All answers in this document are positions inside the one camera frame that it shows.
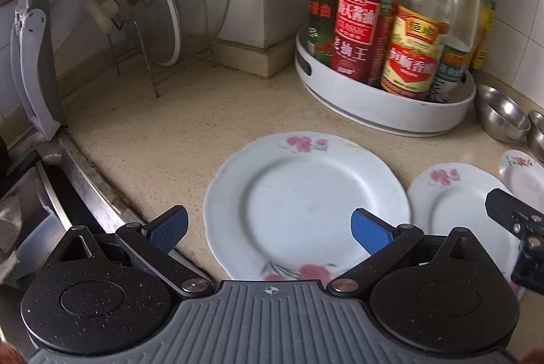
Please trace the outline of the yellow label vinegar bottle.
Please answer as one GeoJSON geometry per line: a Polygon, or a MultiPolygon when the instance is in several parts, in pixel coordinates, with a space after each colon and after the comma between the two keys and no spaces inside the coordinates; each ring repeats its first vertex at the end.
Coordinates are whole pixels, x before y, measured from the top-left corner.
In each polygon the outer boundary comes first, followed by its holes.
{"type": "Polygon", "coordinates": [[[399,0],[380,84],[388,92],[423,100],[443,53],[454,0],[399,0]]]}

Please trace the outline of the white round turntable tray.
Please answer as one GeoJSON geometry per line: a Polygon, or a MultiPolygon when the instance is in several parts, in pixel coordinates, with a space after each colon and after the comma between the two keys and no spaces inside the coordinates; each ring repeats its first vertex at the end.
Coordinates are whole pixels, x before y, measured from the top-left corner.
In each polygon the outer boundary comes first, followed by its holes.
{"type": "Polygon", "coordinates": [[[307,28],[296,34],[295,68],[306,90],[332,111],[389,134],[428,138],[443,135],[464,120],[477,93],[471,75],[446,104],[396,96],[347,78],[318,61],[307,50],[307,28]]]}

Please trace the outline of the medium floral white plate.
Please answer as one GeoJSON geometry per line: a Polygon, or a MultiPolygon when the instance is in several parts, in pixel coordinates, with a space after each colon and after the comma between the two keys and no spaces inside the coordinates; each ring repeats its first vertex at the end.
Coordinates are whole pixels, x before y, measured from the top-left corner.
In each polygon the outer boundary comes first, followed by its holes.
{"type": "Polygon", "coordinates": [[[519,240],[487,215],[486,197],[494,189],[507,190],[495,176],[476,166],[436,164],[413,180],[408,189],[411,222],[432,235],[447,235],[454,227],[468,228],[509,278],[519,240]]]}

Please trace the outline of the yellow green oil bottle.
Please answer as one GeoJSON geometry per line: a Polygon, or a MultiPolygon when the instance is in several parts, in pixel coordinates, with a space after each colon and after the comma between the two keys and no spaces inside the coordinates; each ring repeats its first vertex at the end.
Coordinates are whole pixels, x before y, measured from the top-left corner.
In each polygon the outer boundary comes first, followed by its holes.
{"type": "Polygon", "coordinates": [[[493,31],[497,0],[481,0],[478,36],[469,64],[471,71],[481,70],[487,55],[488,41],[493,31]]]}

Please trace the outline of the steel bowl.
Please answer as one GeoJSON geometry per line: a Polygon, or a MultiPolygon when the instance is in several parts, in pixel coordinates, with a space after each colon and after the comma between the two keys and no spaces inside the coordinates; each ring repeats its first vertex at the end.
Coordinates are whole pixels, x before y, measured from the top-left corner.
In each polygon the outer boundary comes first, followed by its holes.
{"type": "Polygon", "coordinates": [[[528,113],[531,129],[527,132],[527,145],[534,157],[544,163],[544,116],[536,110],[528,113]]]}
{"type": "Polygon", "coordinates": [[[527,114],[519,105],[491,86],[477,86],[474,105],[482,129],[499,142],[517,142],[531,129],[527,114]]]}

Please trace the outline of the large floral white plate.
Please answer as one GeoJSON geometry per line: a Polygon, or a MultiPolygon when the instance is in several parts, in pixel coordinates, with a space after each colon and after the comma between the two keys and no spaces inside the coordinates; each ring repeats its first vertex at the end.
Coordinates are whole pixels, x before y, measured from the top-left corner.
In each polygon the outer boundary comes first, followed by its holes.
{"type": "Polygon", "coordinates": [[[387,164],[356,143],[296,131],[260,138],[226,160],[206,190],[211,252],[238,280],[327,284],[368,257],[351,215],[364,208],[396,227],[408,197],[387,164]]]}

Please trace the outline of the red label soy sauce bottle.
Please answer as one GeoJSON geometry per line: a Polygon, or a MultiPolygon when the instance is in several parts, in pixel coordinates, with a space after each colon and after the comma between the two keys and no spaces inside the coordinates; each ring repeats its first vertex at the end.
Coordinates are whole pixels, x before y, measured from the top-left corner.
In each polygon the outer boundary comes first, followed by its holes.
{"type": "Polygon", "coordinates": [[[381,77],[396,0],[338,0],[331,69],[375,85],[381,77]]]}

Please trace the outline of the small floral white plate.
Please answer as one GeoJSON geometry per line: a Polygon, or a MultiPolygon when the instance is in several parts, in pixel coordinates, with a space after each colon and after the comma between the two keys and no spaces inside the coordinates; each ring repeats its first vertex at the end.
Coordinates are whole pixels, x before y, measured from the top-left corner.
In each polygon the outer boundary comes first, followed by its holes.
{"type": "Polygon", "coordinates": [[[544,210],[544,169],[522,151],[505,151],[499,160],[499,179],[518,199],[544,210]]]}

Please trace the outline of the steel sink edge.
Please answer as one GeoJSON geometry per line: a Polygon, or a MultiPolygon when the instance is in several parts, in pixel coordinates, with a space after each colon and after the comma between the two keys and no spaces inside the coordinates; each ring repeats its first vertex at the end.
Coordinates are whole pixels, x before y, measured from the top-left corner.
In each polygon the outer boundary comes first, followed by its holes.
{"type": "Polygon", "coordinates": [[[1,284],[15,289],[43,266],[67,230],[113,233],[142,217],[61,133],[1,143],[1,284]]]}

